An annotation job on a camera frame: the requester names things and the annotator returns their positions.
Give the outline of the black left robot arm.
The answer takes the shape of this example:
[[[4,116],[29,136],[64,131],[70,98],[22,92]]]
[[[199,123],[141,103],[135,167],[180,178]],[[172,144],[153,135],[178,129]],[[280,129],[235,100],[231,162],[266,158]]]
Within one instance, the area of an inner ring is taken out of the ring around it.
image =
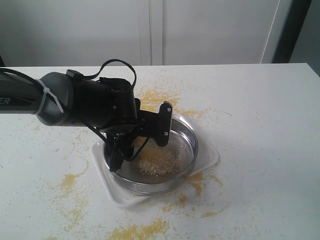
[[[105,143],[104,156],[111,172],[140,153],[134,140],[153,139],[159,147],[169,142],[172,106],[158,112],[141,109],[135,82],[123,78],[85,76],[69,69],[34,79],[19,71],[0,70],[0,111],[30,114],[46,126],[87,127]]]

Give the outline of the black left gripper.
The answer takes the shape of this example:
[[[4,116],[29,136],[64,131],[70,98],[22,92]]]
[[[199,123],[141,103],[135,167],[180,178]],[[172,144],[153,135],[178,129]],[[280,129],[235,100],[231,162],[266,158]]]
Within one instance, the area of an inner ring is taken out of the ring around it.
[[[99,126],[99,131],[105,133],[103,154],[110,172],[115,173],[121,169],[123,161],[131,162],[137,157],[146,145],[143,143],[135,150],[133,142],[137,137],[155,141],[157,115],[158,112],[135,111],[129,117],[123,114],[109,117],[107,122]]]

